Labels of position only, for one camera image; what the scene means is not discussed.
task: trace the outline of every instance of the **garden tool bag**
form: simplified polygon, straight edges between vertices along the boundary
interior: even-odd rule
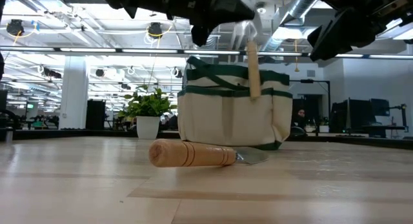
[[[260,70],[261,96],[251,100],[248,68],[188,59],[187,84],[178,93],[183,141],[277,150],[290,134],[290,77]]]

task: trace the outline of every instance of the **desk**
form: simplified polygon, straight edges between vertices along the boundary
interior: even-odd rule
[[[155,168],[149,144],[0,145],[2,223],[413,223],[413,151],[286,142],[253,166]]]

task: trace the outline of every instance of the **exposed ductwork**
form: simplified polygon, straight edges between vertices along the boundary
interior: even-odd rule
[[[280,26],[303,26],[305,15],[310,11],[318,0],[291,0],[289,4],[278,8],[272,20],[274,33]],[[263,45],[264,51],[275,51],[282,44],[284,39],[270,37]]]

